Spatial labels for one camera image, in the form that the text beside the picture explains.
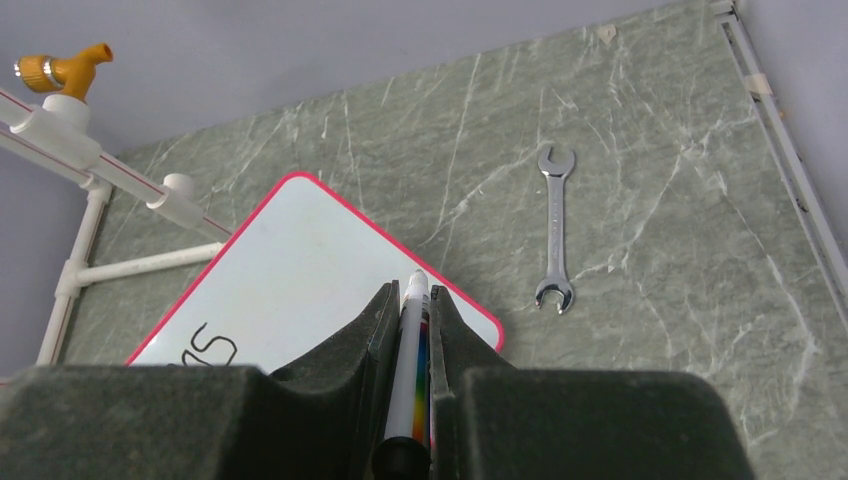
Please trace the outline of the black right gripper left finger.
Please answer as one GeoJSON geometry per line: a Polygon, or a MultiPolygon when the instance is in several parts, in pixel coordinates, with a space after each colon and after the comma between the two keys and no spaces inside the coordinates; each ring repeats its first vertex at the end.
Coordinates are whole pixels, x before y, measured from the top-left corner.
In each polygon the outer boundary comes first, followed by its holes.
{"type": "Polygon", "coordinates": [[[53,366],[1,393],[5,479],[360,479],[398,325],[399,286],[265,373],[234,366],[53,366]]]}

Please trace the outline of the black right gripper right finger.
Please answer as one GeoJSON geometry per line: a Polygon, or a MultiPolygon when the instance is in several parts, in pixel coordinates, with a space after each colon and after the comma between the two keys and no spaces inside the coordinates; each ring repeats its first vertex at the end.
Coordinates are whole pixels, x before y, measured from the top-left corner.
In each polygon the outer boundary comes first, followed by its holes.
{"type": "Polygon", "coordinates": [[[717,391],[676,371],[521,369],[431,291],[438,479],[751,479],[717,391]]]}

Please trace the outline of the black whiteboard marker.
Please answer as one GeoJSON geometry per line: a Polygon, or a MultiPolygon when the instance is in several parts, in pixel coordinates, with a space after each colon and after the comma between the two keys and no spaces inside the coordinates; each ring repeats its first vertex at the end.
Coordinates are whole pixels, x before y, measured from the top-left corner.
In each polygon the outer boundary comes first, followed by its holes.
{"type": "Polygon", "coordinates": [[[429,304],[428,276],[417,270],[402,298],[388,409],[372,456],[376,479],[427,479],[430,475],[429,304]]]}

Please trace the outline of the red framed whiteboard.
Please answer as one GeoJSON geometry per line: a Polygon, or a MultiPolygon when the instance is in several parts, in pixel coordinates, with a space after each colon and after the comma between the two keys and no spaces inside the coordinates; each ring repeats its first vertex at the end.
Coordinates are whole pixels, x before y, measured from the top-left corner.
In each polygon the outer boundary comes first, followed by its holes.
{"type": "Polygon", "coordinates": [[[266,372],[355,319],[416,270],[446,279],[317,177],[285,176],[133,352],[139,365],[266,372]]]}

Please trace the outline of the silver combination wrench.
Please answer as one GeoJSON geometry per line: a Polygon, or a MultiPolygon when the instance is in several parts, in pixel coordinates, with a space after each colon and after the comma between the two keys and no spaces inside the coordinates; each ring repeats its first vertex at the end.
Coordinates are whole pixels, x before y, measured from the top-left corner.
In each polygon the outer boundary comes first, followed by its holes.
{"type": "Polygon", "coordinates": [[[548,294],[557,294],[557,313],[564,315],[575,299],[566,268],[566,182],[576,165],[576,153],[568,150],[564,161],[553,159],[554,148],[542,151],[538,168],[547,186],[547,262],[543,279],[535,289],[535,305],[542,307],[548,294]]]}

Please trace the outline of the white slanted corner pipe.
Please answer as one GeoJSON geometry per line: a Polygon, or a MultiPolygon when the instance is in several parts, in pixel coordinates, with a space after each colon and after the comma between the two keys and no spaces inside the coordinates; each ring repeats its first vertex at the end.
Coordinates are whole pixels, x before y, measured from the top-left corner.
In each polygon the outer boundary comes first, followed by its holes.
{"type": "Polygon", "coordinates": [[[54,304],[35,361],[37,365],[52,365],[59,359],[74,304],[83,288],[94,283],[210,261],[222,249],[220,243],[211,243],[91,267],[88,265],[89,255],[111,194],[109,186],[97,186],[88,191],[79,230],[54,292],[54,304]]]}

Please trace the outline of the white vertical pvc pipe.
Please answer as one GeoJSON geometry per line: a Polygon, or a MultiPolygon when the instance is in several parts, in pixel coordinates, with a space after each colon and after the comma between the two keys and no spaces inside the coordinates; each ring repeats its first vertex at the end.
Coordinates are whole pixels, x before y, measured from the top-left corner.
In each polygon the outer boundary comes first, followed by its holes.
{"type": "Polygon", "coordinates": [[[92,174],[146,203],[165,219],[224,243],[230,230],[206,215],[192,200],[194,181],[181,174],[168,175],[162,184],[147,178],[103,150],[90,138],[88,105],[64,94],[51,94],[43,104],[26,104],[1,91],[1,121],[12,138],[22,140],[49,161],[83,174],[92,174]]]}

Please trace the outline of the orange pipe clamp knob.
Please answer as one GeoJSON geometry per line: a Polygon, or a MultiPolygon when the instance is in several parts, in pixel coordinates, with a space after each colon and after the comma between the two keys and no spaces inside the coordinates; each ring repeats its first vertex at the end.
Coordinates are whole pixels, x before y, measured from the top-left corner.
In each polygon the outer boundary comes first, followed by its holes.
{"type": "Polygon", "coordinates": [[[110,46],[99,43],[69,58],[46,54],[20,57],[14,63],[14,73],[35,93],[58,93],[85,103],[97,66],[113,58],[110,46]]]}

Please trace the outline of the aluminium frame rail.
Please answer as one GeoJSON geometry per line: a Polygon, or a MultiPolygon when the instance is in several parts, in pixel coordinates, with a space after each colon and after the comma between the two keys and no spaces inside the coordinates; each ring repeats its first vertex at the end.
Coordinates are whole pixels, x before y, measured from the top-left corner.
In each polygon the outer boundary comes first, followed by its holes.
{"type": "Polygon", "coordinates": [[[776,96],[762,69],[734,1],[711,1],[713,14],[736,61],[743,87],[753,101],[770,148],[825,281],[837,301],[847,301],[847,263],[810,180],[800,151],[781,117],[776,96]]]}

